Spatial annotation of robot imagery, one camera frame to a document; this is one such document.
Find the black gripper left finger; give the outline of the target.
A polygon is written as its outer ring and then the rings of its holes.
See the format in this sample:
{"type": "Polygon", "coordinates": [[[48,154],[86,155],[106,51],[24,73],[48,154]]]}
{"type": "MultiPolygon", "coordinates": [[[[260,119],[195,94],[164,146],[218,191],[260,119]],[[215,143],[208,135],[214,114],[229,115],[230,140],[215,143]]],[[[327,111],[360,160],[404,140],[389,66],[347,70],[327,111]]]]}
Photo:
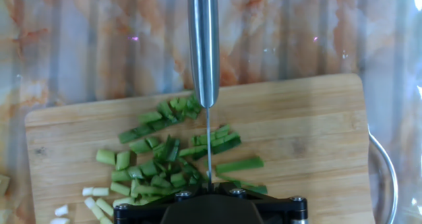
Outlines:
{"type": "Polygon", "coordinates": [[[171,191],[170,194],[158,198],[143,206],[123,203],[114,208],[113,222],[115,224],[135,223],[194,223],[194,217],[188,209],[169,213],[169,208],[185,200],[209,194],[207,184],[193,184],[188,187],[171,191]]]}

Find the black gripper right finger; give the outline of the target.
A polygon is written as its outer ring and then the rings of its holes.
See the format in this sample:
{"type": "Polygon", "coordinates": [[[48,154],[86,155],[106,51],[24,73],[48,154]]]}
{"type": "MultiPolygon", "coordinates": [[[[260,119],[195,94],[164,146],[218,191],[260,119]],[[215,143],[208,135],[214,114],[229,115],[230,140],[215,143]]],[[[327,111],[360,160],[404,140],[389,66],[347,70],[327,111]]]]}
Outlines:
{"type": "Polygon", "coordinates": [[[266,186],[241,186],[239,182],[214,183],[212,193],[252,203],[263,223],[309,223],[308,200],[302,196],[275,198],[268,195],[266,186]]]}

